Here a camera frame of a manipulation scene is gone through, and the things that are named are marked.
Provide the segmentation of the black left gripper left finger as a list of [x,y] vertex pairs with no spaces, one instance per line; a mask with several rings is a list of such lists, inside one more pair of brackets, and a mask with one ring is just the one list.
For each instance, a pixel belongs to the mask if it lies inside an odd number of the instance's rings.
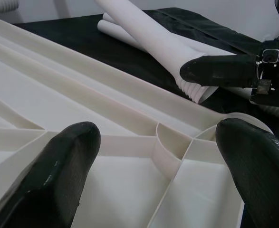
[[0,228],[71,228],[100,145],[92,122],[54,136],[0,199]]

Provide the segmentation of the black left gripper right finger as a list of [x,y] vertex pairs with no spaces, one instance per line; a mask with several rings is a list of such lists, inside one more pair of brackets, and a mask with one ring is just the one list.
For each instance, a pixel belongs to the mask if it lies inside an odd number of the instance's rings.
[[279,228],[279,139],[237,118],[220,121],[215,135],[255,228]]

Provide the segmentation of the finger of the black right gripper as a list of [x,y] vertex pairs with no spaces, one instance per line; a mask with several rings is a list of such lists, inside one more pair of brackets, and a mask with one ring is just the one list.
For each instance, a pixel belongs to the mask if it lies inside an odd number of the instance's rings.
[[257,60],[255,55],[202,56],[183,64],[180,76],[202,86],[252,87]]

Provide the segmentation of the white plastic table top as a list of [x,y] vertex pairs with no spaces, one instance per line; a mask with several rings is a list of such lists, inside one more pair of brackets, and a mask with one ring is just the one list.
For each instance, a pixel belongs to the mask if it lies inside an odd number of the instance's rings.
[[71,228],[240,228],[244,202],[219,152],[221,114],[0,20],[0,199],[66,127],[101,145]]

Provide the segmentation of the black table cloth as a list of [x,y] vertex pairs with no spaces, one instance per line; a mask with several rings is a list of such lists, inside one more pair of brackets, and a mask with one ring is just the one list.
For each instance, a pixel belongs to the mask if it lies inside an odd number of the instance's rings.
[[[234,54],[257,53],[260,42],[181,8],[147,10],[146,14],[172,33],[222,48]],[[54,41],[146,82],[184,96],[170,73],[152,56],[97,29],[102,15],[18,23],[18,27]],[[279,118],[225,89],[219,88],[202,105],[216,112],[252,115],[279,139]]]

